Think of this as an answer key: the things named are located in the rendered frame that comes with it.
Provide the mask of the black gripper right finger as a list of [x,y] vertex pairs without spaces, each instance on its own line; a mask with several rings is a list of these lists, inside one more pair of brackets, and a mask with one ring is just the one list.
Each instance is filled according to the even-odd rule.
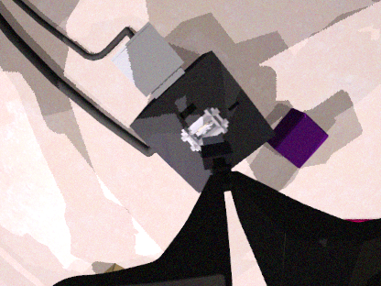
[[381,219],[347,221],[228,172],[239,224],[267,286],[365,286],[381,271]]

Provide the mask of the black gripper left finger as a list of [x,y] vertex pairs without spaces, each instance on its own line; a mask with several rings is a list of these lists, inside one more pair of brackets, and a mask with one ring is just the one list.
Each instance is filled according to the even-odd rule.
[[180,233],[155,261],[103,274],[72,276],[52,286],[234,286],[223,181],[206,181]]

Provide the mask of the purple cube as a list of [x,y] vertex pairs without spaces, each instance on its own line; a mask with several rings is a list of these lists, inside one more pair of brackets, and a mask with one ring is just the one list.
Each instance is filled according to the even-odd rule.
[[298,169],[329,136],[307,114],[297,109],[290,109],[274,131],[276,135],[267,144]]

